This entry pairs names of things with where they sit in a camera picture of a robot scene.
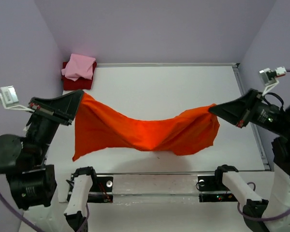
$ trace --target orange fabric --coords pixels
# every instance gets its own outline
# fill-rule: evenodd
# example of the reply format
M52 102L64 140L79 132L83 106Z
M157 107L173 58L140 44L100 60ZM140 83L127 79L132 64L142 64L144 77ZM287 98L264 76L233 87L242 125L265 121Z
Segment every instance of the orange fabric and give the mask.
M85 93L75 119L73 161L107 147L195 154L213 145L219 129L209 107L186 110L166 120L142 121L128 118Z

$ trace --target pink cloth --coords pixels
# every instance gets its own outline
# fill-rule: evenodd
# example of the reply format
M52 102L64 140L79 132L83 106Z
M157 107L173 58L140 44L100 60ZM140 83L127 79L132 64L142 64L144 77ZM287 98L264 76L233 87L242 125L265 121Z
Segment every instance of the pink cloth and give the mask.
M93 77L92 65L96 61L93 57L86 57L78 54L71 54L70 61L61 74L66 78L76 81L82 77L91 80Z

